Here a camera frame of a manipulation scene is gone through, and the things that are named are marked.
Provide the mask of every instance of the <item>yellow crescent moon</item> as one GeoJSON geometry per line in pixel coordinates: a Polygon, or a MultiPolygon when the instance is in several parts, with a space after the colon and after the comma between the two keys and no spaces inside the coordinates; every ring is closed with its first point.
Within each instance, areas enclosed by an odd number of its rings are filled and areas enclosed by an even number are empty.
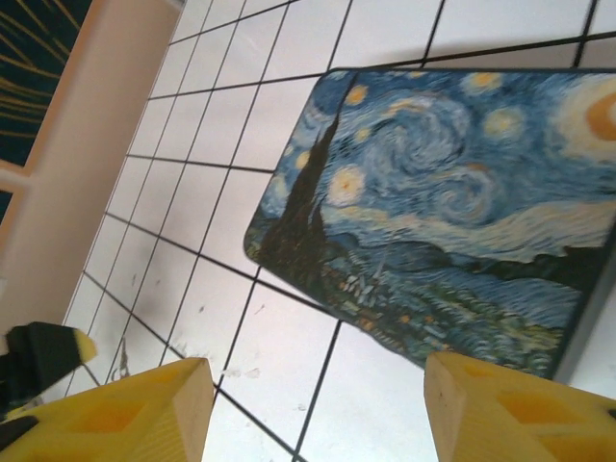
{"type": "Polygon", "coordinates": [[[610,116],[610,113],[615,113],[615,105],[616,92],[613,92],[607,94],[586,110],[588,127],[600,140],[616,141],[616,123],[610,116]]]}

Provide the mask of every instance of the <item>white tile floor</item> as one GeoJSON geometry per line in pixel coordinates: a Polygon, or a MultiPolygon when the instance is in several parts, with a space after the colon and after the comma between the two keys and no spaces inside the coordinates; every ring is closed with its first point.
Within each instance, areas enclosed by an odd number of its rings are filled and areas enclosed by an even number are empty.
{"type": "MultiPolygon", "coordinates": [[[[45,398],[116,378],[124,338],[130,373],[210,360],[204,461],[435,461],[423,372],[248,261],[244,230],[328,68],[614,67],[615,40],[614,0],[188,0],[65,320],[99,356],[45,398]]],[[[616,398],[588,360],[608,307],[574,384],[616,398]]]]}

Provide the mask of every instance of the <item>swirling blue sky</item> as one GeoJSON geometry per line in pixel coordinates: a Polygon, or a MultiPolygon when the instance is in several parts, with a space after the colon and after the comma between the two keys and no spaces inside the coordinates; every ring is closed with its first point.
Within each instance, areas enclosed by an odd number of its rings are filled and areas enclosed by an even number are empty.
{"type": "MultiPolygon", "coordinates": [[[[334,71],[316,85],[262,201],[266,215],[281,214],[350,79],[334,71]]],[[[317,192],[328,234],[519,261],[603,243],[616,142],[563,127],[584,109],[577,95],[616,91],[613,76],[375,71],[354,85],[317,192]]]]}

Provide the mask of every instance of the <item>white wall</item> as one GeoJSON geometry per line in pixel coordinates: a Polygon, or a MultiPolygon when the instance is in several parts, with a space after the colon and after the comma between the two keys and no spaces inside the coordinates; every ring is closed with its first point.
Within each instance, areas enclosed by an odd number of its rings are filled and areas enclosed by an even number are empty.
{"type": "Polygon", "coordinates": [[[62,322],[179,10],[165,0],[94,0],[33,148],[0,257],[0,333],[62,322]]]}

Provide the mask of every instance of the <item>floor tile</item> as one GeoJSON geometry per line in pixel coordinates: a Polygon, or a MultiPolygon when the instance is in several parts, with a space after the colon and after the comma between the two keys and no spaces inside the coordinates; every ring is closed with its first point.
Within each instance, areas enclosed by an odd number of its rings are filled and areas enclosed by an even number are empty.
{"type": "Polygon", "coordinates": [[[205,238],[203,253],[254,274],[257,266],[244,254],[244,233],[268,185],[265,173],[231,170],[205,238]]]}
{"type": "Polygon", "coordinates": [[[107,210],[120,218],[130,219],[152,161],[127,157],[107,210]]]}
{"type": "Polygon", "coordinates": [[[222,388],[292,447],[334,325],[317,310],[258,285],[246,311],[222,388]]]}
{"type": "Polygon", "coordinates": [[[182,164],[165,161],[152,163],[132,222],[153,233],[161,231],[181,172],[182,164]]]}
{"type": "Polygon", "coordinates": [[[333,66],[415,60],[424,55],[438,0],[355,0],[333,66]]]}
{"type": "Polygon", "coordinates": [[[266,78],[325,72],[347,5],[348,0],[302,0],[289,5],[266,78]]]}
{"type": "Polygon", "coordinates": [[[86,265],[86,272],[99,284],[105,285],[109,278],[126,226],[115,218],[103,218],[103,224],[86,265]]]}
{"type": "Polygon", "coordinates": [[[276,37],[283,9],[247,18],[238,24],[217,87],[257,82],[261,79],[276,37]]]}
{"type": "Polygon", "coordinates": [[[171,41],[200,32],[211,4],[212,0],[187,0],[171,41]]]}
{"type": "Polygon", "coordinates": [[[291,462],[291,459],[291,455],[266,432],[227,398],[218,395],[210,418],[203,462],[291,462]]]}
{"type": "Polygon", "coordinates": [[[243,4],[244,0],[214,0],[214,4],[203,25],[203,30],[207,31],[220,24],[236,20],[240,17],[243,4]]]}
{"type": "Polygon", "coordinates": [[[143,280],[156,238],[129,226],[117,255],[107,290],[131,308],[143,280]]]}
{"type": "Polygon", "coordinates": [[[616,38],[586,42],[580,66],[616,68],[616,38]]]}
{"type": "Polygon", "coordinates": [[[176,245],[164,241],[156,245],[135,303],[135,314],[164,339],[171,331],[195,260],[195,255],[176,245]]]}
{"type": "Polygon", "coordinates": [[[208,93],[177,97],[161,138],[161,144],[156,150],[156,157],[182,161],[189,157],[194,135],[203,116],[208,97],[208,93]]]}
{"type": "Polygon", "coordinates": [[[107,379],[127,321],[128,313],[104,294],[90,331],[98,354],[88,362],[88,367],[100,383],[105,383],[107,379]]]}
{"type": "Polygon", "coordinates": [[[82,277],[64,325],[69,325],[70,327],[80,329],[84,333],[88,333],[102,296],[103,291],[89,277],[82,277]]]}
{"type": "Polygon", "coordinates": [[[216,383],[251,285],[249,279],[206,260],[199,260],[194,270],[170,343],[184,356],[207,358],[216,383]]]}
{"type": "Polygon", "coordinates": [[[311,462],[436,462],[424,371],[344,324],[300,451],[311,462]]]}
{"type": "Polygon", "coordinates": [[[190,160],[229,165],[238,145],[256,86],[213,91],[190,160]]]}
{"type": "Polygon", "coordinates": [[[152,96],[175,94],[180,90],[182,77],[184,77],[186,67],[189,65],[195,43],[196,38],[189,38],[169,46],[152,89],[152,96]]]}
{"type": "Polygon", "coordinates": [[[558,46],[546,46],[531,50],[509,51],[492,55],[472,56],[428,63],[432,67],[569,67],[574,61],[578,46],[574,43],[558,46]]]}
{"type": "Polygon", "coordinates": [[[275,168],[316,82],[301,79],[261,86],[233,164],[275,168]]]}
{"type": "Polygon", "coordinates": [[[65,376],[62,380],[54,383],[51,387],[41,393],[40,397],[42,398],[42,402],[46,404],[48,402],[57,401],[58,399],[64,398],[72,376],[73,372],[65,376]]]}
{"type": "Polygon", "coordinates": [[[201,248],[226,170],[186,165],[162,235],[194,251],[201,248]]]}
{"type": "Polygon", "coordinates": [[[590,33],[613,31],[616,31],[616,0],[599,0],[590,33]]]}
{"type": "Polygon", "coordinates": [[[570,384],[586,392],[616,399],[616,290],[612,289],[578,361],[570,384]]]}
{"type": "Polygon", "coordinates": [[[234,26],[221,27],[199,36],[181,91],[208,90],[214,86],[233,29],[234,26]]]}
{"type": "Polygon", "coordinates": [[[120,350],[115,357],[114,366],[109,381],[117,381],[125,373],[121,369],[122,365],[122,349],[126,352],[125,366],[130,375],[135,375],[141,372],[149,371],[150,369],[158,368],[165,344],[157,339],[149,330],[137,321],[131,318],[128,321],[128,327],[124,333],[120,350]]]}
{"type": "Polygon", "coordinates": [[[486,50],[581,34],[587,0],[520,0],[504,8],[490,0],[448,0],[430,56],[486,50]]]}
{"type": "Polygon", "coordinates": [[[92,380],[86,368],[82,367],[75,371],[75,376],[72,382],[70,382],[70,387],[68,387],[68,396],[77,395],[92,388],[96,388],[96,382],[92,380]]]}
{"type": "Polygon", "coordinates": [[[172,104],[173,98],[154,99],[147,103],[141,116],[139,128],[128,151],[130,154],[154,156],[172,104]]]}
{"type": "Polygon", "coordinates": [[[163,362],[161,363],[161,366],[164,366],[165,364],[169,363],[174,363],[175,361],[180,361],[181,359],[182,358],[175,354],[171,349],[167,348],[167,350],[165,351],[165,356],[163,356],[163,362]]]}
{"type": "Polygon", "coordinates": [[[262,12],[276,5],[282,5],[285,1],[286,0],[246,0],[244,9],[242,10],[242,17],[262,12]]]}

